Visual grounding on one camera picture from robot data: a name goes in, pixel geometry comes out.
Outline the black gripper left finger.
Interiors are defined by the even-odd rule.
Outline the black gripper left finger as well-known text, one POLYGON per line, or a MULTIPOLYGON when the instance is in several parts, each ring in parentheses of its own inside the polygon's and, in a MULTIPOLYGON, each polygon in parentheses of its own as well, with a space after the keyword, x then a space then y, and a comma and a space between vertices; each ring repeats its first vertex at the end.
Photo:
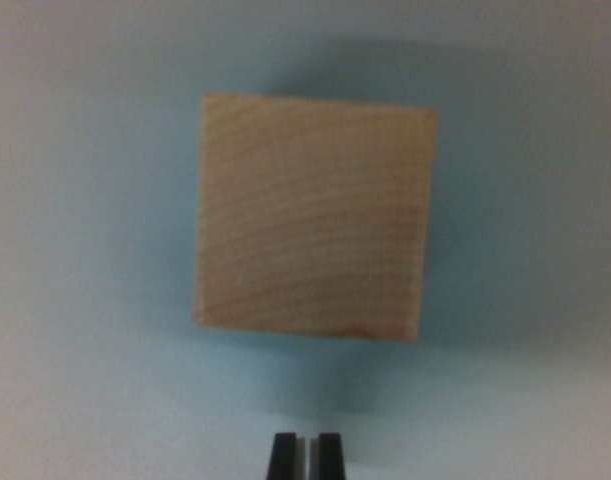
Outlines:
POLYGON ((305 478, 304 439, 295 432, 281 432, 274 436, 267 480, 303 480, 305 478))

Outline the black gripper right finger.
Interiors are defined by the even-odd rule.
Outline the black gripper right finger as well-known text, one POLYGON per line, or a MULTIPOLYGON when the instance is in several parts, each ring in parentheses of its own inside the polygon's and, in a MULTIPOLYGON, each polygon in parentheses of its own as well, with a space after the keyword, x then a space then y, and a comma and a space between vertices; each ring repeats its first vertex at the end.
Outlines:
POLYGON ((342 437, 320 433, 310 441, 309 480, 346 480, 342 437))

